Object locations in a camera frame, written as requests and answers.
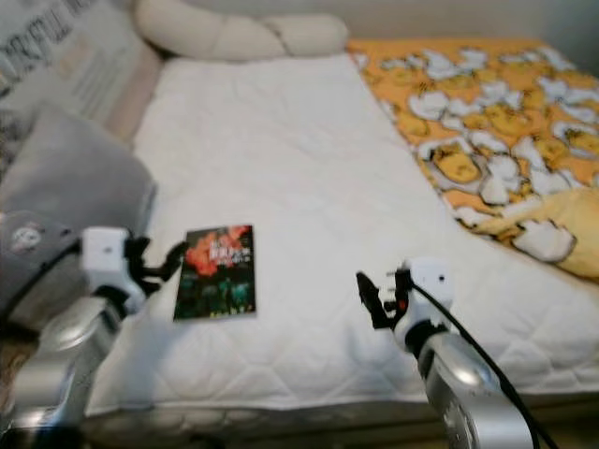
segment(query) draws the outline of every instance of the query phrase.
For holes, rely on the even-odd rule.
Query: red flower on book cover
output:
[[[187,250],[185,254],[185,262],[196,268],[196,272],[203,276],[212,276],[217,270],[218,265],[226,265],[231,267],[233,261],[231,258],[232,250],[240,250],[242,248],[240,237],[250,229],[250,226],[231,226],[226,234],[220,236],[217,232],[212,231],[202,239],[198,239],[196,246]],[[225,249],[219,257],[214,257],[215,250]]]

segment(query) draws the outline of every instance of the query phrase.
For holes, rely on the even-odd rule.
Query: cushion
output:
[[[159,61],[135,32],[130,3],[0,2],[2,107],[51,101],[133,137]]]
[[[264,20],[217,14],[182,1],[138,0],[139,32],[153,44],[200,60],[252,61],[341,52],[345,24],[327,14]]]
[[[42,104],[0,183],[0,316],[14,310],[24,286],[85,227],[142,232],[154,192],[149,172],[122,144],[96,124]],[[84,286],[79,258],[67,257],[22,299],[10,321],[39,329]]]

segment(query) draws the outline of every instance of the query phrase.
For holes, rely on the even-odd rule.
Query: black cable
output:
[[[443,314],[443,316],[451,322],[453,326],[456,327],[456,329],[460,332],[460,335],[475,348],[475,350],[480,354],[480,356],[485,360],[485,362],[487,362],[487,364],[493,370],[495,375],[499,378],[499,383],[500,387],[502,388],[502,391],[512,401],[514,406],[524,417],[524,420],[526,421],[526,424],[529,430],[531,431],[531,435],[533,436],[534,449],[539,449],[540,447],[537,435],[543,439],[543,441],[547,444],[549,449],[560,449],[557,443],[553,441],[551,436],[541,426],[541,424],[538,421],[536,421],[536,419],[534,419],[534,416],[529,412],[528,408],[522,401],[522,398],[518,394],[518,391],[516,391],[514,385],[512,385],[512,383],[509,382],[509,379],[501,370],[501,368],[497,366],[497,364],[493,361],[490,355],[487,354],[487,352],[480,346],[480,344],[478,344],[478,342],[476,342],[475,338],[472,335],[470,335],[470,333],[465,329],[464,326],[461,325],[461,323],[456,319],[456,317],[454,317],[451,314],[451,312],[443,306],[443,304],[441,304],[434,297],[432,297],[422,287],[416,285],[413,282],[412,287],[414,287],[416,291],[418,291],[423,297],[430,301],[431,304],[435,308],[437,308]]]

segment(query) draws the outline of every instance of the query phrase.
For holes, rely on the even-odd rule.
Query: gray pillow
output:
[[[17,297],[84,228],[142,233],[154,193],[148,170],[121,143],[94,123],[42,104],[0,182],[0,317],[10,313],[9,321],[40,329],[84,294],[79,258],[69,256]]]
[[[32,115],[0,109],[0,181],[31,130]]]

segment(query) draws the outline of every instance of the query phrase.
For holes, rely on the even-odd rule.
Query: white wall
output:
[[[187,0],[222,12],[326,11],[355,37],[532,36],[599,75],[599,0]]]

